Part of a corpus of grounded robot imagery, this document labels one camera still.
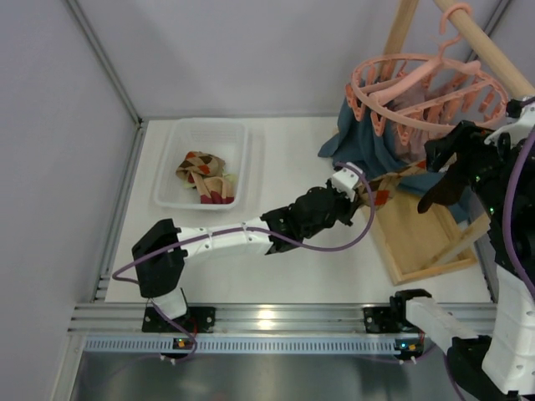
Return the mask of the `argyle patterned sock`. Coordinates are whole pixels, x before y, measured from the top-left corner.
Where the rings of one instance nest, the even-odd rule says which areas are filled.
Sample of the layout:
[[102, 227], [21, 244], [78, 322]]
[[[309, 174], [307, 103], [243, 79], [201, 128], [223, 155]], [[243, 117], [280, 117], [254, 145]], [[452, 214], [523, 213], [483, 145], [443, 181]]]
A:
[[371, 194], [368, 194], [364, 184], [358, 184], [356, 187], [356, 205], [357, 208], [363, 206], [375, 206], [378, 210], [391, 200], [396, 192], [401, 180], [413, 175], [426, 173], [426, 161], [420, 160], [411, 163], [400, 170], [388, 172], [369, 182]]
[[222, 176], [226, 161], [218, 156], [200, 151], [189, 151], [176, 169], [176, 176], [190, 184], [194, 176], [201, 178]]

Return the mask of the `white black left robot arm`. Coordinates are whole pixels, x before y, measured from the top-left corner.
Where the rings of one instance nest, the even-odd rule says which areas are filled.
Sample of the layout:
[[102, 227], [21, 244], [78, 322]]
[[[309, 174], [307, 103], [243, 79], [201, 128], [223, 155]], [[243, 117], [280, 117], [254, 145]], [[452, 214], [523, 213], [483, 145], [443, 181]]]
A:
[[308, 190], [289, 206], [235, 225], [187, 228], [171, 219], [157, 221], [132, 248], [140, 295], [169, 319], [180, 319], [189, 312], [179, 287], [186, 267], [228, 256], [321, 251], [308, 239], [338, 222], [351, 226], [361, 205], [358, 195], [326, 185]]

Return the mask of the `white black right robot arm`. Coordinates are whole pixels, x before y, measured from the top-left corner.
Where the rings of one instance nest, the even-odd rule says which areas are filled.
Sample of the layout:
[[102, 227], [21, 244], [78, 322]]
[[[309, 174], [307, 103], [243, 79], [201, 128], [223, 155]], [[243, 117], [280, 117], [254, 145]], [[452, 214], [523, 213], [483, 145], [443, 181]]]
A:
[[498, 285], [492, 335], [481, 335], [440, 307], [425, 290], [390, 299], [402, 328], [417, 328], [443, 352], [453, 381], [479, 400], [534, 398], [534, 131], [520, 139], [469, 121], [425, 144], [426, 167], [456, 162], [420, 200], [418, 210], [446, 204], [470, 188], [490, 219]]

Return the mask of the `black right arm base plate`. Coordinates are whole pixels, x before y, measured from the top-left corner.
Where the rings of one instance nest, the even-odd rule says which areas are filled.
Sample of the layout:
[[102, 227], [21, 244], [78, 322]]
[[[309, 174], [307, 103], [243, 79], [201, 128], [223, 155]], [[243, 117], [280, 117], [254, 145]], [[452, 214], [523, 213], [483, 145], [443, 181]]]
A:
[[390, 307], [365, 307], [364, 327], [367, 333], [385, 334], [400, 332], [399, 321]]

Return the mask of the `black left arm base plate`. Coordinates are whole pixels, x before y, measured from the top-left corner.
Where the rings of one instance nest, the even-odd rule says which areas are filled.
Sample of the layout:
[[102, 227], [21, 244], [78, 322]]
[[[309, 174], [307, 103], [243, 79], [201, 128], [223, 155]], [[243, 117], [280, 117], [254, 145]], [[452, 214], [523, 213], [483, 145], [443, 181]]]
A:
[[[186, 315], [176, 318], [174, 322], [193, 334], [210, 333], [213, 332], [216, 322], [216, 309], [214, 307], [189, 307]], [[153, 307], [145, 309], [141, 331], [148, 333], [178, 332]]]

